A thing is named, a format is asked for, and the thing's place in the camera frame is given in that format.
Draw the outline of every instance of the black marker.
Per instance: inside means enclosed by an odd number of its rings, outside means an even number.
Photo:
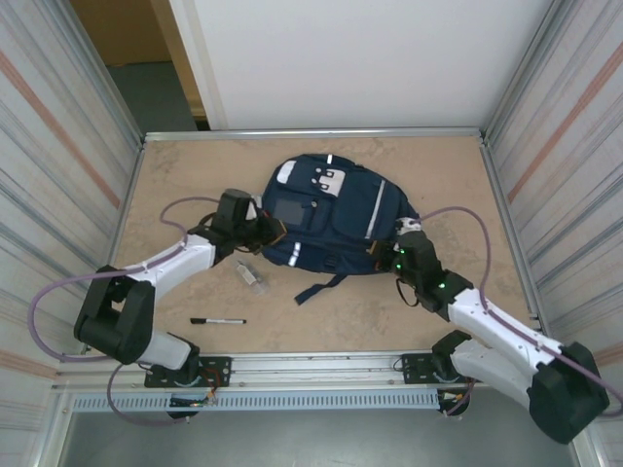
[[[191,318],[191,324],[246,324],[246,319]]]

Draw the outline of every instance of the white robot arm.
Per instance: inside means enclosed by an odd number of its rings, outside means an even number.
[[[436,374],[444,380],[464,376],[483,381],[527,408],[539,428],[559,443],[569,443],[607,408],[605,390],[556,357],[564,356],[598,376],[586,347],[577,342],[563,345],[525,326],[464,277],[442,269],[421,229],[406,231],[397,245],[373,245],[371,253],[380,269],[392,271],[399,282],[412,287],[425,309],[482,342],[462,331],[450,333],[432,347]]]
[[[155,303],[190,276],[216,266],[236,248],[257,251],[285,235],[283,224],[266,215],[251,195],[240,190],[226,190],[216,212],[204,220],[188,231],[183,249],[167,261],[146,268],[170,256],[179,244],[126,268],[144,266],[141,272],[92,282],[74,326],[76,339],[124,364],[164,367],[180,384],[195,380],[199,349],[154,329]],[[106,266],[99,271],[110,270],[115,269]]]
[[[257,251],[285,235],[281,222],[259,210],[250,195],[227,190],[211,224],[188,231],[182,251],[158,266],[107,280],[94,281],[85,298],[74,336],[124,364],[160,366],[181,385],[195,380],[199,349],[192,343],[153,328],[154,304],[188,277],[216,266],[236,248]],[[432,242],[415,220],[399,229],[395,242],[375,242],[370,253],[380,270],[413,288],[421,305],[467,330],[453,332],[433,346],[433,362],[443,380],[471,377],[483,381],[526,407],[550,437],[568,443],[608,405],[605,391],[570,370],[542,347],[562,353],[599,374],[590,351],[574,343],[563,346],[523,325],[494,304],[483,306],[478,289],[464,277],[441,268]],[[153,264],[179,245],[142,265]],[[100,271],[115,270],[104,267]],[[123,303],[123,309],[113,304]],[[509,331],[502,323],[536,341]]]

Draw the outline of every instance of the beige tabletop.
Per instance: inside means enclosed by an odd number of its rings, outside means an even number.
[[[487,295],[523,322],[528,314],[478,143],[472,137],[267,139],[150,142],[122,238],[117,266],[145,260],[179,233],[158,216],[172,200],[219,198],[226,188],[261,194],[275,167],[304,153],[333,153],[374,169],[401,187],[420,214],[448,205],[478,212],[489,227],[493,268]],[[169,218],[193,227],[215,205],[191,202]],[[426,221],[443,266],[480,283],[485,244],[477,223],[462,213]],[[398,297],[390,274],[348,277],[301,306],[299,292],[330,275],[277,267],[243,255],[267,280],[256,296],[230,262],[203,271],[157,304],[158,328],[197,344],[202,352],[363,351],[429,348],[453,326]],[[245,325],[191,325],[189,318],[244,318]]]

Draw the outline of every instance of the white wall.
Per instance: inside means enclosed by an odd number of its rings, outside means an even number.
[[[549,0],[170,0],[214,129],[481,126]]]

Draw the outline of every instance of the backpack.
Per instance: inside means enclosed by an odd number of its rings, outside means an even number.
[[[332,154],[303,154],[278,166],[262,208],[287,228],[278,243],[262,250],[267,260],[335,274],[295,297],[298,305],[348,275],[379,273],[368,252],[372,243],[395,240],[398,219],[419,217],[396,185]]]

